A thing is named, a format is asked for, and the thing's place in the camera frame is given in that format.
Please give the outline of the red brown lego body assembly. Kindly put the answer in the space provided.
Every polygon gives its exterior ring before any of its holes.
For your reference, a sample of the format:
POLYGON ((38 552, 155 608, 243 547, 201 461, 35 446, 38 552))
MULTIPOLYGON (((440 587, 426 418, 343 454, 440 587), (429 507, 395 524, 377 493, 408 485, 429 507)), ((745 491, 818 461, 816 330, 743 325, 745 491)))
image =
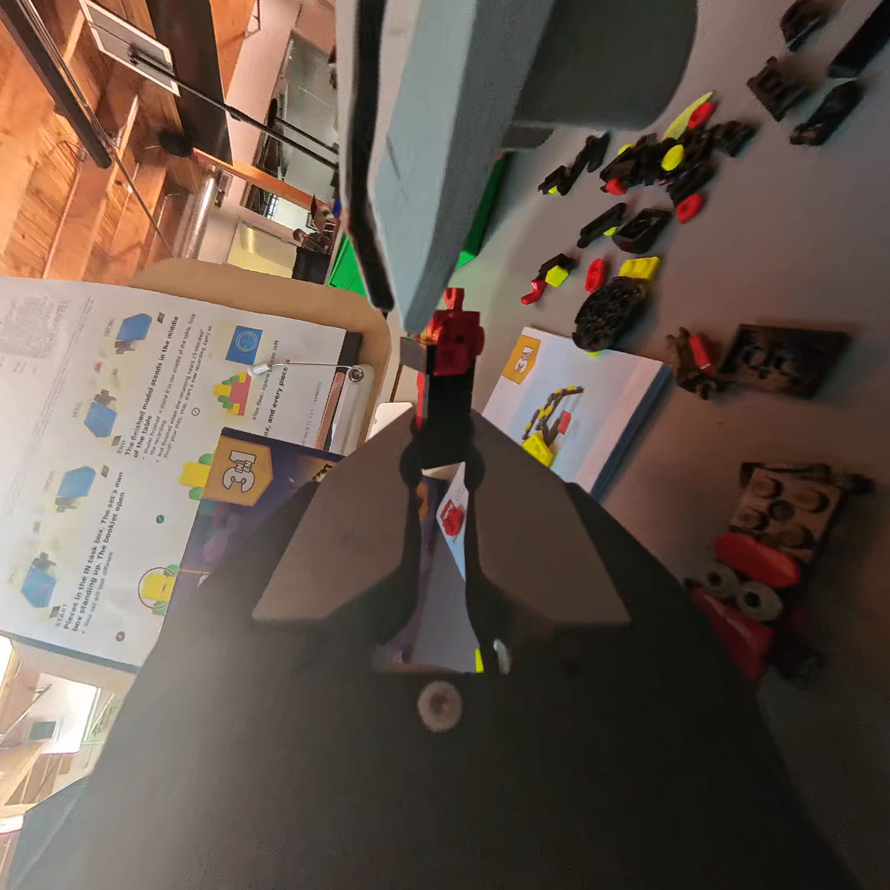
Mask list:
POLYGON ((829 464, 746 462, 740 500, 698 579, 684 586, 742 676, 804 687, 825 666, 807 639, 806 590, 851 496, 873 479, 829 464))

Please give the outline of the pile of lego pieces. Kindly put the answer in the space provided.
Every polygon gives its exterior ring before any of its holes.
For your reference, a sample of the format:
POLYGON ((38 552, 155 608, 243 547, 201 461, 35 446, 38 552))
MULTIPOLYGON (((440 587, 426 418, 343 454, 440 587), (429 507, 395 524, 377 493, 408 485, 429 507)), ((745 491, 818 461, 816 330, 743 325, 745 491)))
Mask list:
MULTIPOLYGON (((888 2, 880 2, 829 62, 826 77, 836 84, 793 128, 791 146, 823 146, 858 109, 865 95, 861 74, 888 44, 888 27, 888 2)), ((671 203, 629 216, 629 205, 616 202, 580 230, 577 250, 609 239, 625 256, 614 276, 603 258, 587 268, 586 298, 572 332, 574 345, 585 353, 604 353, 639 321, 662 262, 650 251, 670 223, 686 224, 700 215, 705 188, 718 171, 715 155, 735 159, 757 135, 757 128, 743 120, 713 124, 718 107, 715 93, 706 92, 662 134, 644 133, 612 159, 607 159, 610 134, 589 135, 570 164, 558 166, 539 184, 538 192, 565 197, 582 173, 598 172, 604 194, 623 197, 632 189, 659 186, 671 203)), ((850 344, 846 331, 743 324, 716 360, 704 335, 679 328, 666 337, 676 384, 703 400, 726 385, 811 398, 850 344)))

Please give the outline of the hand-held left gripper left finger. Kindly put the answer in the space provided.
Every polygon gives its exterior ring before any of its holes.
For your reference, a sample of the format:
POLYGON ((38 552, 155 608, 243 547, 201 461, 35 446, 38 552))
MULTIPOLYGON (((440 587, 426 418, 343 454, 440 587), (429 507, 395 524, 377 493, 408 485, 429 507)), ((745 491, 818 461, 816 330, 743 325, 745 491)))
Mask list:
POLYGON ((402 629, 417 607, 416 488, 401 473, 412 442, 400 415, 329 471, 273 572, 254 621, 402 629))

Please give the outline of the green plastic bin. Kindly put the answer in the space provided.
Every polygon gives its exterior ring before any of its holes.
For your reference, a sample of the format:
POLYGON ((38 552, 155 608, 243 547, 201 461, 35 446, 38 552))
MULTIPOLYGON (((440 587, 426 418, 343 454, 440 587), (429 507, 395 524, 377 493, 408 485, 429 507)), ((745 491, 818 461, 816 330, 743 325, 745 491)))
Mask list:
MULTIPOLYGON (((459 254, 455 270, 465 266, 478 255, 483 246, 490 216, 495 206, 501 180, 506 171, 507 156, 502 153, 488 179, 480 206, 473 220, 473 225, 459 254)), ((359 263, 348 235, 343 235, 339 246, 333 253, 333 261, 328 272, 327 286, 366 296, 359 263)))

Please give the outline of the red yellow black lego model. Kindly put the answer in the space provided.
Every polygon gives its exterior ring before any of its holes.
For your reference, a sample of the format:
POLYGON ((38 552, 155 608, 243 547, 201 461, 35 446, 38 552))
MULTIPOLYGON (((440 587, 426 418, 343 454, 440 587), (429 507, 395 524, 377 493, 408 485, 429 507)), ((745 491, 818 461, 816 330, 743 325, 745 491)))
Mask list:
POLYGON ((417 372, 415 416, 403 464, 422 472, 467 461, 473 449, 473 386, 485 333, 464 308, 464 290, 448 287, 444 308, 423 333, 400 340, 400 363, 417 372))

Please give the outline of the printed instruction sheet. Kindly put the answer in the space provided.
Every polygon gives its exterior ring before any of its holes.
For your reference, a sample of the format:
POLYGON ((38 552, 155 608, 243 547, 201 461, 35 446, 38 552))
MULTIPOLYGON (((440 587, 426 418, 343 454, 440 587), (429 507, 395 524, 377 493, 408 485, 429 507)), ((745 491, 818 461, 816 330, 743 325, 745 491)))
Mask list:
POLYGON ((361 336, 126 286, 3 277, 2 633, 138 669, 223 429, 313 444, 361 336))

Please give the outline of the open spider instruction booklet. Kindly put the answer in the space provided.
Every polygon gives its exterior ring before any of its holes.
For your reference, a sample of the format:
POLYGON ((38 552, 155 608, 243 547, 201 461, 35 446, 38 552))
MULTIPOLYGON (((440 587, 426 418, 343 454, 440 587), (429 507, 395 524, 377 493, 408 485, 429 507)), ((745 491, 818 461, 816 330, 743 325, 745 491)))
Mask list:
MULTIPOLYGON (((663 362, 588 352, 567 337, 523 328, 482 415, 562 481, 603 503, 668 377, 663 362)), ((404 659, 475 673, 482 663, 464 604, 464 469, 432 486, 439 540, 404 659)))

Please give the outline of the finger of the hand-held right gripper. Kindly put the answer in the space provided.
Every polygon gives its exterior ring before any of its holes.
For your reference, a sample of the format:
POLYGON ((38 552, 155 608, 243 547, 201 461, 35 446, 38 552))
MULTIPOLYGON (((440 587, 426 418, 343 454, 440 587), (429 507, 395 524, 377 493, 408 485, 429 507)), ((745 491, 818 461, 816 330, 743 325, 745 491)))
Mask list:
POLYGON ((555 2, 338 4, 340 187, 367 296, 439 305, 555 2))

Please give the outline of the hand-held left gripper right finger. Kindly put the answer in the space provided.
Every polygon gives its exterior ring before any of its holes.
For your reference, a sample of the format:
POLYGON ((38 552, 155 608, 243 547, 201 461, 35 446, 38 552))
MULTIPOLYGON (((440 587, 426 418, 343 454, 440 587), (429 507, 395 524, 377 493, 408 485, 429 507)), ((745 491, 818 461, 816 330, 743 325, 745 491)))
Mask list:
POLYGON ((481 654, 526 632, 632 625, 572 490, 483 417, 466 452, 466 611, 481 654))

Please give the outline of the white panel on stand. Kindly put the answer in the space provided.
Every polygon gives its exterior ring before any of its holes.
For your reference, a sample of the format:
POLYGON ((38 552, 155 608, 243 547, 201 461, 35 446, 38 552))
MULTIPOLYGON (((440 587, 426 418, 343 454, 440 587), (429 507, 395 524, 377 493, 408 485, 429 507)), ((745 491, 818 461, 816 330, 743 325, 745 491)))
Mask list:
POLYGON ((79 4, 102 53, 170 94, 180 96, 171 50, 99 4, 92 1, 79 4))

